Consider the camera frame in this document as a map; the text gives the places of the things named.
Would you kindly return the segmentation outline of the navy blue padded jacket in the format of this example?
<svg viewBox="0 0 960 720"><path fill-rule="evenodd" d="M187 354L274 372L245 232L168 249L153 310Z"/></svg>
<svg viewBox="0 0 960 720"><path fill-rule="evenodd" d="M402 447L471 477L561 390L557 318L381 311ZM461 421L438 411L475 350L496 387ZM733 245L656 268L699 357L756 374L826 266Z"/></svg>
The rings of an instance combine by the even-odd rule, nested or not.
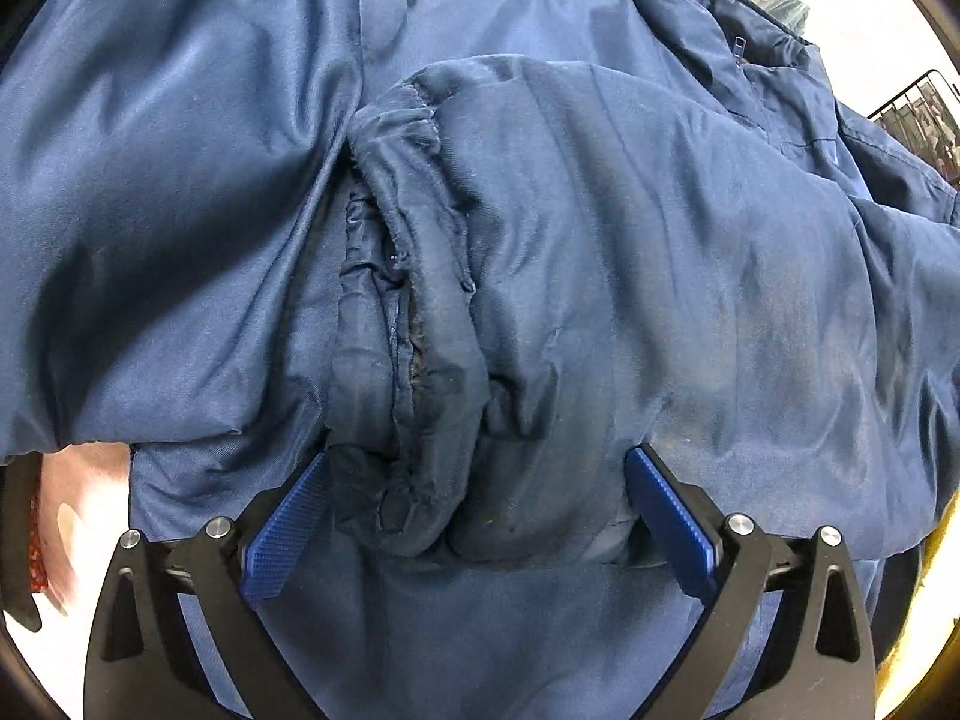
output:
<svg viewBox="0 0 960 720"><path fill-rule="evenodd" d="M151 541L304 460L320 718L638 718L703 605L626 492L838 528L875 671L958 488L958 193L752 0L2 0L2 466Z"/></svg>

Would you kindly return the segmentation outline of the mustard yellow garment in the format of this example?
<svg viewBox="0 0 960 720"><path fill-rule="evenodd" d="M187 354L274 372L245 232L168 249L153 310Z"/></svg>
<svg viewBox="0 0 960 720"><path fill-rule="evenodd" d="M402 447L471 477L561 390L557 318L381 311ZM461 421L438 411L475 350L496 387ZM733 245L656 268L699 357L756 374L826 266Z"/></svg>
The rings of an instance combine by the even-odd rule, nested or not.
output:
<svg viewBox="0 0 960 720"><path fill-rule="evenodd" d="M923 543L918 585L877 689L877 718L958 717L958 496Z"/></svg>

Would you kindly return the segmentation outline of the pink polka dot bedsheet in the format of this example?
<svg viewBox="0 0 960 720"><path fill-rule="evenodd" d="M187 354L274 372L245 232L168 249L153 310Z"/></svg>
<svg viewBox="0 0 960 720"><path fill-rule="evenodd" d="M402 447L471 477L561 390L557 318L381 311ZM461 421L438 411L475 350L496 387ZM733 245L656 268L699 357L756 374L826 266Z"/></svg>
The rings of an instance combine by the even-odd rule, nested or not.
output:
<svg viewBox="0 0 960 720"><path fill-rule="evenodd" d="M119 442L69 445L44 454L37 528L47 585L64 616L93 608L117 539L127 532L132 450Z"/></svg>

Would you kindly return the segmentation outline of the black quilted jacket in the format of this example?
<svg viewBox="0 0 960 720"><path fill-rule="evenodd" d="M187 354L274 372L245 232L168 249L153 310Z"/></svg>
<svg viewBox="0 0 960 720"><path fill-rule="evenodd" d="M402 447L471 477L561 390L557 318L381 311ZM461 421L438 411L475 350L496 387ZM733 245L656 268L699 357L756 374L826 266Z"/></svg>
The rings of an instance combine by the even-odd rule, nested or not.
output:
<svg viewBox="0 0 960 720"><path fill-rule="evenodd" d="M43 627L31 577L32 511L41 460L31 452L2 466L2 610L29 632Z"/></svg>

